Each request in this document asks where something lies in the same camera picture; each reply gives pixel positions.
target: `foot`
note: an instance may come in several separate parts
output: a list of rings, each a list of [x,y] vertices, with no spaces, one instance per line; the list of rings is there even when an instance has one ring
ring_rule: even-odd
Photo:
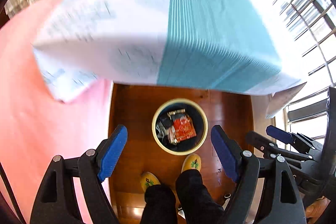
[[[153,185],[159,185],[160,181],[152,173],[144,172],[141,176],[140,183],[143,191],[145,192],[148,187]]]
[[[201,170],[201,157],[195,153],[188,155],[182,165],[182,172],[190,169]]]

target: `leg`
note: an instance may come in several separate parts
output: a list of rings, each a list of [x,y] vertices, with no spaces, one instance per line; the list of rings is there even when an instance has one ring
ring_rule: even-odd
[[[158,179],[153,174],[151,175],[154,178],[147,180],[147,183],[146,180],[142,183],[147,189],[145,192],[146,206],[140,224],[177,224],[176,198],[173,191],[168,186],[160,184]]]
[[[200,169],[195,163],[184,164],[182,174],[176,181],[177,196],[188,224],[216,224],[224,216],[224,209],[217,204],[203,185]]]

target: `wooden furniture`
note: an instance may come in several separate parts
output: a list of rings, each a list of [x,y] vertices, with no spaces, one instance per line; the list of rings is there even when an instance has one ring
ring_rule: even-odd
[[[232,193],[235,187],[222,169],[211,143],[210,131],[219,124],[242,149],[249,149],[244,138],[249,130],[253,130],[250,96],[214,90],[114,84],[109,134],[118,124],[125,125],[128,131],[127,143],[110,178],[111,201],[121,224],[140,222],[145,207],[140,186],[140,176],[144,171],[152,172],[162,183],[175,190],[175,180],[181,173],[185,156],[163,151],[155,142],[151,130],[155,111],[174,98],[193,100],[208,118],[208,136],[196,153],[202,158],[203,183],[211,196],[221,203],[223,195]],[[180,216],[178,221],[185,223]]]

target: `pink wall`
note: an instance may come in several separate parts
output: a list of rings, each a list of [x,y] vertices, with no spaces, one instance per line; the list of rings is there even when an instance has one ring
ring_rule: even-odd
[[[34,60],[31,43],[61,1],[41,0],[0,30],[0,161],[27,223],[52,157],[78,157],[108,136],[111,82],[99,80],[64,104],[52,98]],[[90,223],[79,180],[75,187],[83,221]],[[7,196],[1,180],[0,191]]]

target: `metal rivet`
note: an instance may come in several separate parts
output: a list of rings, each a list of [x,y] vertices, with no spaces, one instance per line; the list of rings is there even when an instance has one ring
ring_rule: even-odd
[[[243,155],[244,155],[245,157],[250,157],[250,156],[252,156],[252,152],[249,151],[249,150],[244,150],[244,151],[243,151]]]
[[[95,154],[95,152],[96,151],[94,149],[89,149],[89,150],[86,151],[86,155],[90,157],[90,156],[93,156]]]
[[[285,158],[283,156],[277,156],[277,160],[280,162],[285,162]]]
[[[60,155],[56,155],[55,157],[53,157],[52,160],[55,161],[55,162],[58,162],[58,161],[61,160],[61,156]]]

